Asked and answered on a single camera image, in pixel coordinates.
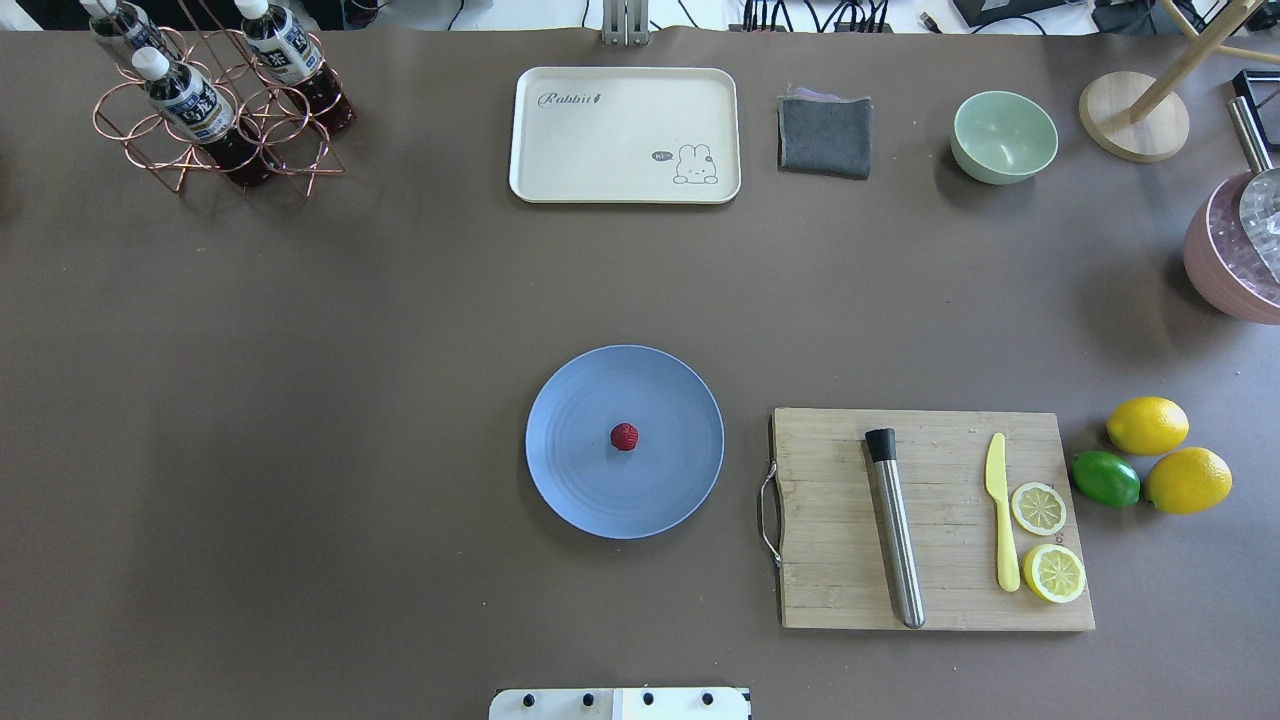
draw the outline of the dish towel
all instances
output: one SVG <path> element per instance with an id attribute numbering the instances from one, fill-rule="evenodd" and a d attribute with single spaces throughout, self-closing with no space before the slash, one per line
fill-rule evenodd
<path id="1" fill-rule="evenodd" d="M 867 179 L 873 118 L 870 97 L 849 100 L 797 87 L 778 97 L 778 167 Z"/>

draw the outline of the table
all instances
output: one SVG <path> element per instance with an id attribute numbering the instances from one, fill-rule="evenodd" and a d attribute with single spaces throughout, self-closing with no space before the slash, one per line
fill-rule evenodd
<path id="1" fill-rule="evenodd" d="M 1244 169 L 1238 61 L 1180 88 L 1187 147 L 1135 165 L 1076 99 L 1178 40 L 598 40 L 326 36 L 361 117 L 303 204 L 170 196 L 91 129 L 114 76 L 86 36 L 0 35 L 0 715 L 483 717 L 500 688 L 644 683 L 750 687 L 762 719 L 1280 715 L 1280 334 L 1180 265 Z M 515 82 L 556 64 L 728 72 L 741 193 L 517 200 Z M 873 97 L 869 181 L 777 172 L 788 85 Z M 1059 124 L 1032 182 L 948 156 L 988 88 Z M 550 373 L 618 342 L 696 369 L 727 436 L 703 507 L 634 542 L 559 520 L 521 446 Z M 1235 489 L 1185 518 L 1078 496 L 1094 632 L 780 625 L 755 519 L 773 407 L 1051 411 L 1069 456 L 1148 393 Z"/>

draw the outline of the round wooden base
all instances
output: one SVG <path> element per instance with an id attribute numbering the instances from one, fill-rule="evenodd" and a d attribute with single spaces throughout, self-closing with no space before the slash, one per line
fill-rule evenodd
<path id="1" fill-rule="evenodd" d="M 1129 109 L 1156 78 L 1123 70 L 1100 77 L 1080 94 L 1080 123 L 1107 152 L 1134 163 L 1158 163 L 1178 154 L 1190 133 L 1187 105 L 1170 92 L 1143 119 Z"/>

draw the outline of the metal muddler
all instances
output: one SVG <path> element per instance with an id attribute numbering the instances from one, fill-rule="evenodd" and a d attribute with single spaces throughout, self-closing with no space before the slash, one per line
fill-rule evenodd
<path id="1" fill-rule="evenodd" d="M 915 551 L 911 550 L 911 528 L 906 521 L 906 498 L 902 480 L 897 474 L 897 448 L 893 429 L 884 428 L 867 433 L 867 447 L 872 454 L 884 516 L 884 539 L 890 561 L 893 564 L 893 592 L 902 612 L 902 624 L 913 630 L 924 625 L 924 597 L 920 578 L 915 573 Z"/>

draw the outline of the blue plate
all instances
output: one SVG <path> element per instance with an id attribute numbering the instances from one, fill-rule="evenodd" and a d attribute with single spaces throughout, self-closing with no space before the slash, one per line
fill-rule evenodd
<path id="1" fill-rule="evenodd" d="M 609 442 L 618 423 L 639 430 L 635 450 Z M 611 345 L 547 380 L 529 414 L 525 456 L 538 491 L 570 524 L 643 538 L 689 518 L 710 495 L 724 423 L 689 365 L 652 347 Z"/>

